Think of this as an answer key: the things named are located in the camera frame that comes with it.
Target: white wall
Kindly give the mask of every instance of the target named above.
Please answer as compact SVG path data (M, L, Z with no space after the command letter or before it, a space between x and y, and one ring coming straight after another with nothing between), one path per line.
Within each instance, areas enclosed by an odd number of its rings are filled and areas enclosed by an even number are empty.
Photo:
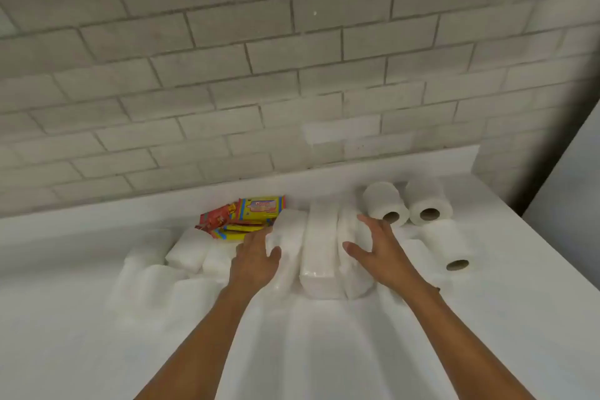
M523 218L600 288L600 103Z

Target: forearm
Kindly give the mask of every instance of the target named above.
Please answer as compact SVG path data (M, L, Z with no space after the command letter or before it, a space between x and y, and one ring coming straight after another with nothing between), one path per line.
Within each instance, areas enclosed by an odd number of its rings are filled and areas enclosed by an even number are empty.
M251 296L234 287L221 291L206 317L184 340L136 400L212 400Z
M419 283L406 301L460 400L533 399L429 284Z

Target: human hand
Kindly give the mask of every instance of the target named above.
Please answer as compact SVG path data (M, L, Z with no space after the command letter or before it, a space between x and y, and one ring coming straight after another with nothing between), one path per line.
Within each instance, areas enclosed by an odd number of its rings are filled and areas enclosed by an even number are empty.
M364 251L353 242L344 242L346 252L377 282L392 289L404 299L419 287L427 289L428 283L410 263L389 223L366 215L358 215L357 218L371 230L372 252Z
M266 255L265 237L273 228L249 232L244 242L237 245L236 256L231 261L229 286L252 298L275 276L281 259L281 248L275 247Z

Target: brick-pattern wall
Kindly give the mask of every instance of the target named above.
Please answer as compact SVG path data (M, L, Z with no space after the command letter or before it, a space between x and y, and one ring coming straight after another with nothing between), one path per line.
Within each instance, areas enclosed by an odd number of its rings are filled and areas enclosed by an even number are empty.
M0 0L0 214L481 143L510 202L600 0Z

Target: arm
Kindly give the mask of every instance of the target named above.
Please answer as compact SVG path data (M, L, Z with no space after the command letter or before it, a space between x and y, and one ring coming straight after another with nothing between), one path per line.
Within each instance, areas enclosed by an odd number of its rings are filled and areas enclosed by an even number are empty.
M217 394L229 348L246 307L275 275L281 258L276 247L267 257L270 228L251 232L237 246L229 284L206 317L137 395L136 400L211 400Z
M373 278L398 293L419 320L460 400L534 400L533 396L419 275L389 223L360 215L371 229L372 252L344 248Z

